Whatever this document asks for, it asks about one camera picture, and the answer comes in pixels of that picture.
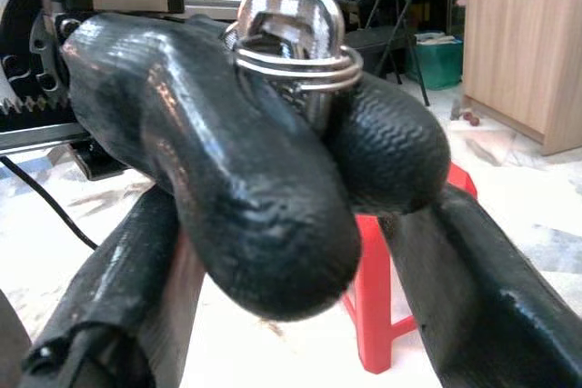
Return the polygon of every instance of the green plastic bin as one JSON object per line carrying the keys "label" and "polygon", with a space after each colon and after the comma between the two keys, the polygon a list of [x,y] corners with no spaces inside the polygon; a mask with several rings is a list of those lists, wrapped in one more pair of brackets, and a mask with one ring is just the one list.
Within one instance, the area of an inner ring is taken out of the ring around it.
{"label": "green plastic bin", "polygon": [[[429,90],[443,90],[461,82],[463,68],[463,42],[444,45],[416,45],[420,71]],[[416,69],[406,54],[406,76],[418,82]]]}

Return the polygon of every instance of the red plastic stool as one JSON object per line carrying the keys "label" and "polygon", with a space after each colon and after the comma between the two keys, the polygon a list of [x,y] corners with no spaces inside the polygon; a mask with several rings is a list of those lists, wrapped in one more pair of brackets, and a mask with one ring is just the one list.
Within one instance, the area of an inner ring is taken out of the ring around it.
{"label": "red plastic stool", "polygon": [[[477,198],[477,189],[467,172],[451,164],[450,184]],[[379,374],[392,364],[392,342],[416,329],[409,316],[392,323],[390,253],[377,219],[359,215],[357,225],[362,237],[362,259],[350,292],[342,302],[356,325],[357,349],[364,368]]]}

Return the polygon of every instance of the black folding chair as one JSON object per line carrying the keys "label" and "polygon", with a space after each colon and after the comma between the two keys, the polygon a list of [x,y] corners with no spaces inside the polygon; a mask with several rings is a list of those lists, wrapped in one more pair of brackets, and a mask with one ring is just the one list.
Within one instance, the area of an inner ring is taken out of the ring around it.
{"label": "black folding chair", "polygon": [[[418,82],[420,83],[420,89],[422,90],[422,96],[425,100],[425,105],[430,106],[428,102],[428,97],[426,96],[425,81],[422,77],[422,72],[420,71],[420,64],[418,62],[418,56],[414,46],[416,40],[413,41],[412,36],[408,32],[408,26],[406,25],[406,13],[408,8],[412,3],[412,0],[404,0],[404,7],[400,10],[400,2],[402,0],[396,0],[396,23],[393,25],[381,25],[378,27],[371,27],[373,21],[375,20],[379,6],[383,0],[376,0],[372,12],[367,19],[366,26],[364,29],[360,29],[354,32],[350,32],[346,35],[346,44],[355,48],[358,52],[362,53],[365,58],[365,70],[374,73],[376,76],[380,76],[384,71],[384,66],[386,64],[387,58],[390,58],[392,67],[396,74],[396,79],[401,85],[402,81],[400,79],[400,74],[396,69],[396,63],[394,57],[392,56],[392,51],[397,49],[407,48],[410,51],[410,56],[414,68],[416,69],[416,74],[418,77]],[[366,62],[366,59],[370,58],[370,55],[382,53],[380,61],[372,68]]]}

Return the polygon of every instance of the tiled floor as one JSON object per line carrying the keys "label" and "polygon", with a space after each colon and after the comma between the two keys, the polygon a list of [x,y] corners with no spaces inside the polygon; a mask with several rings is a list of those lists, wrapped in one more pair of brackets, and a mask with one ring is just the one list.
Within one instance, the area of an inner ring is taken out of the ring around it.
{"label": "tiled floor", "polygon": [[[402,86],[420,98],[416,84]],[[544,158],[536,143],[493,120],[484,118],[479,127],[451,122],[451,106],[460,93],[460,86],[429,92],[454,161],[473,176],[481,204],[582,315],[582,149]],[[133,171],[87,183],[66,155],[55,168],[32,173],[97,241],[149,186]],[[34,337],[89,252],[42,200],[2,168],[0,193],[0,287]],[[396,281],[393,287],[397,318],[409,312]],[[206,279],[183,386],[274,384],[440,386],[416,332],[396,341],[389,372],[372,375],[358,360],[354,327],[341,305],[301,323],[267,323],[236,307]]]}

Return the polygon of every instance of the black hose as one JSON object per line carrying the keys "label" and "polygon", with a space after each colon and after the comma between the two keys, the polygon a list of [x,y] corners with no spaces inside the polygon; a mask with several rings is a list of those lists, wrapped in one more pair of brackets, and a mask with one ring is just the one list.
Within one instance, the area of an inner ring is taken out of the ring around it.
{"label": "black hose", "polygon": [[264,318],[315,315],[356,273],[347,193],[309,125],[229,56],[214,27],[116,14],[63,46],[77,121],[175,195],[215,283]]}
{"label": "black hose", "polygon": [[55,198],[49,194],[45,188],[43,188],[37,181],[35,181],[30,175],[28,175],[22,168],[13,163],[10,158],[6,156],[0,156],[0,163],[4,164],[5,167],[18,176],[22,181],[29,185],[33,190],[35,190],[45,201],[55,210],[59,217],[65,222],[68,228],[75,234],[87,247],[91,250],[95,250],[98,246],[91,239],[83,233],[81,229],[75,224],[73,219],[65,212],[63,207],[58,204]]}

